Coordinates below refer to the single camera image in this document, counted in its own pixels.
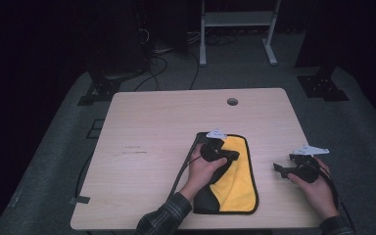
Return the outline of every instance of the finger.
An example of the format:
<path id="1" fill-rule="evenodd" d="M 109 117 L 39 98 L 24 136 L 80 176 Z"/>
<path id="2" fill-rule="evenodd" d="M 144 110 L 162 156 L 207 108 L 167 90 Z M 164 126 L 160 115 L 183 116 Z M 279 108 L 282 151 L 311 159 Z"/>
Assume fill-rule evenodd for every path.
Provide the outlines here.
<path id="1" fill-rule="evenodd" d="M 301 188 L 307 187 L 307 182 L 299 178 L 296 174 L 288 173 L 288 178 L 292 180 L 292 182 L 298 184 Z"/>
<path id="2" fill-rule="evenodd" d="M 217 168 L 220 168 L 223 165 L 225 165 L 227 163 L 227 159 L 226 158 L 222 158 L 222 159 L 219 159 L 219 160 L 215 160 L 214 162 L 211 162 L 211 163 L 213 164 L 213 166 L 215 167 L 215 169 L 217 169 Z"/>

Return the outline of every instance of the folded cloth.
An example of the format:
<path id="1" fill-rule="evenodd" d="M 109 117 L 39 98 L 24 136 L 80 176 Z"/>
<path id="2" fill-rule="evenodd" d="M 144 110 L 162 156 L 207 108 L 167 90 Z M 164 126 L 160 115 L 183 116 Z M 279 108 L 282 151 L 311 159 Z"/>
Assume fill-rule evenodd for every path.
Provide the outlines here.
<path id="1" fill-rule="evenodd" d="M 228 135 L 221 150 L 236 151 L 239 158 L 222 166 L 226 168 L 222 176 L 215 183 L 206 185 L 197 194 L 194 199 L 194 213 L 254 213 L 259 205 L 259 194 L 246 138 Z"/>

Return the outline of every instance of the black cable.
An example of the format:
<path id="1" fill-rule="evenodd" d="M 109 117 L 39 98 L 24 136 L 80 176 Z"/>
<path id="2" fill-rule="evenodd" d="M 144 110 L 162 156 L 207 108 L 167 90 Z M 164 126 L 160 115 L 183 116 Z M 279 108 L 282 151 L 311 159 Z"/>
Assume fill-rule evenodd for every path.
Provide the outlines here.
<path id="1" fill-rule="evenodd" d="M 234 43 L 238 40 L 238 38 L 234 35 L 231 35 L 231 37 L 233 37 L 233 39 L 230 39 L 227 36 L 212 35 L 211 38 L 214 40 L 214 43 L 211 43 L 210 38 L 208 37 L 207 38 L 207 45 L 208 46 L 214 46 L 214 47 L 225 46 L 225 45 Z"/>
<path id="2" fill-rule="evenodd" d="M 155 88 L 155 90 L 161 90 L 160 88 L 160 83 L 158 82 L 158 79 L 157 79 L 157 76 L 155 74 L 152 73 L 151 71 L 151 67 L 149 67 L 148 69 L 148 73 L 153 77 L 153 79 L 155 80 L 155 83 L 157 84 L 157 88 Z"/>
<path id="3" fill-rule="evenodd" d="M 80 185 L 80 181 L 81 181 L 81 177 L 82 177 L 82 174 L 85 170 L 85 168 L 87 167 L 88 163 L 90 162 L 91 158 L 93 157 L 93 154 L 94 154 L 94 151 L 91 152 L 90 156 L 87 158 L 87 160 L 85 161 L 84 163 L 84 166 L 81 168 L 81 171 L 80 171 L 80 174 L 78 175 L 78 178 L 77 178 L 77 182 L 75 184 L 75 197 L 78 198 L 78 187 Z"/>
<path id="4" fill-rule="evenodd" d="M 192 90 L 192 87 L 194 86 L 194 82 L 197 79 L 198 72 L 200 71 L 200 62 L 198 61 L 197 57 L 192 52 L 189 52 L 189 54 L 191 54 L 194 57 L 195 61 L 197 62 L 197 71 L 195 72 L 194 79 L 192 79 L 191 85 L 189 86 L 189 89 Z"/>
<path id="5" fill-rule="evenodd" d="M 208 46 L 217 45 L 219 41 L 220 41 L 220 37 L 214 34 L 210 34 L 209 36 L 206 37 L 206 44 Z"/>
<path id="6" fill-rule="evenodd" d="M 326 170 L 326 168 L 323 167 L 323 166 L 321 166 L 321 165 L 319 167 L 325 170 L 326 174 L 328 174 L 328 177 L 331 179 L 331 183 L 333 183 L 332 182 L 331 174 L 328 172 L 328 170 Z M 351 218 L 350 213 L 348 212 L 347 207 L 345 206 L 344 201 L 342 200 L 342 198 L 340 197 L 340 195 L 338 194 L 338 192 L 337 192 L 337 196 L 338 196 L 338 200 L 340 202 L 341 207 L 343 208 L 345 214 L 347 215 L 347 218 L 348 218 L 348 221 L 350 223 L 350 226 L 351 226 L 353 232 L 356 234 L 355 226 L 353 225 L 353 219 Z"/>
<path id="7" fill-rule="evenodd" d="M 164 62 L 164 68 L 161 71 L 159 71 L 158 73 L 152 74 L 150 77 L 148 77 L 145 80 L 143 80 L 141 83 L 139 83 L 139 85 L 136 86 L 136 88 L 133 91 L 137 91 L 137 89 L 139 89 L 139 87 L 141 87 L 145 82 L 147 82 L 148 80 L 150 80 L 152 78 L 154 78 L 155 81 L 156 81 L 156 83 L 157 83 L 157 88 L 156 89 L 159 88 L 159 83 L 157 81 L 156 76 L 159 75 L 159 74 L 161 74 L 161 73 L 163 73 L 166 70 L 166 68 L 167 68 L 167 61 L 165 59 L 161 58 L 161 57 L 154 57 L 154 58 L 162 60 Z"/>
<path id="8" fill-rule="evenodd" d="M 200 156 L 198 156 L 197 158 L 195 158 L 193 161 L 191 161 L 191 162 L 188 162 L 188 165 L 190 165 L 191 163 L 193 163 L 194 161 L 196 161 L 197 159 L 199 159 L 199 158 L 202 158 L 203 156 L 202 155 L 200 155 Z"/>
<path id="9" fill-rule="evenodd" d="M 195 140 L 194 140 L 194 143 L 193 143 L 192 146 L 191 146 L 191 149 L 190 149 L 189 152 L 188 152 L 187 157 L 185 158 L 184 163 L 182 164 L 181 169 L 180 169 L 179 172 L 178 172 L 178 175 L 176 175 L 175 181 L 173 182 L 173 185 L 172 185 L 172 189 L 170 190 L 170 193 L 169 193 L 169 195 L 167 196 L 168 199 L 169 199 L 170 197 L 172 197 L 173 194 L 175 193 L 176 186 L 178 186 L 178 183 L 179 183 L 179 180 L 181 179 L 182 173 L 185 171 L 185 169 L 186 169 L 187 166 L 189 165 L 189 163 L 190 163 L 189 160 L 191 159 L 191 155 L 192 155 L 192 153 L 194 152 L 195 147 L 197 146 L 199 140 L 200 140 L 200 137 L 197 135 L 197 137 L 196 137 Z"/>
<path id="10" fill-rule="evenodd" d="M 340 195 L 338 194 L 337 188 L 335 187 L 335 184 L 332 181 L 331 174 L 328 172 L 328 170 L 326 170 L 326 168 L 321 166 L 321 165 L 319 166 L 319 168 L 315 168 L 311 164 L 307 164 L 307 163 L 302 163 L 302 164 L 316 170 L 325 179 L 325 181 L 328 183 L 329 188 L 331 189 L 332 195 L 334 197 L 335 207 L 338 209 L 339 205 L 341 205 L 345 214 L 347 215 L 348 221 L 350 223 L 350 226 L 351 226 L 353 232 L 356 234 L 355 226 L 353 225 L 353 219 L 351 218 L 350 213 L 347 210 L 347 207 L 344 205 L 343 200 L 341 199 Z"/>

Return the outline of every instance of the plaid sleeve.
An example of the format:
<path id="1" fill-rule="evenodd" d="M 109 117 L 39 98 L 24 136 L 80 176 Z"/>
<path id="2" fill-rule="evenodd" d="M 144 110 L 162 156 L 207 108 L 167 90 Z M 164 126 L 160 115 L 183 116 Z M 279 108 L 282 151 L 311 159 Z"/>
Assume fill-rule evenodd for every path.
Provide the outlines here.
<path id="1" fill-rule="evenodd" d="M 319 227 L 325 235 L 355 234 L 347 221 L 341 216 L 327 218 L 320 224 Z"/>
<path id="2" fill-rule="evenodd" d="M 191 209 L 188 200 L 176 193 L 157 211 L 145 214 L 134 234 L 173 234 Z"/>

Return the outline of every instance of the gray floor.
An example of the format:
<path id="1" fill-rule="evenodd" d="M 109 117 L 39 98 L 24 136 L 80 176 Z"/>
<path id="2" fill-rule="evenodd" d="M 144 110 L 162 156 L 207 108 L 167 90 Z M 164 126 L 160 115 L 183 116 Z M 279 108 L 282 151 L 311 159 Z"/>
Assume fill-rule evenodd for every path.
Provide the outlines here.
<path id="1" fill-rule="evenodd" d="M 358 234 L 376 234 L 376 112 L 356 81 L 340 69 L 335 70 L 332 78 L 346 92 L 349 101 L 324 102 L 306 97 L 297 75 L 312 74 L 315 70 L 294 69 L 303 38 L 303 34 L 274 35 L 272 46 L 279 61 L 277 67 L 268 63 L 260 35 L 239 36 L 235 43 L 208 47 L 208 65 L 200 68 L 193 89 L 285 89 L 308 143 L 331 151 L 321 158 L 332 168 L 337 189 Z M 198 46 L 190 50 L 198 56 Z M 167 69 L 158 75 L 161 90 L 188 89 L 196 73 L 194 57 L 167 54 L 162 58 L 167 60 Z M 160 71 L 163 65 L 163 61 L 153 60 L 153 73 Z M 120 91 L 133 91 L 149 76 L 145 73 L 127 80 Z M 1 216 L 0 234 L 85 234 L 70 227 L 74 210 L 71 198 L 80 171 L 97 144 L 97 139 L 87 138 L 87 133 L 94 119 L 106 116 L 110 105 L 109 102 L 77 105 L 90 83 L 85 73 L 71 88 L 13 200 Z M 150 80 L 139 91 L 155 89 L 154 80 Z M 108 231 L 92 233 L 112 234 Z M 285 229 L 273 230 L 273 234 L 320 234 L 320 231 L 316 228 Z"/>

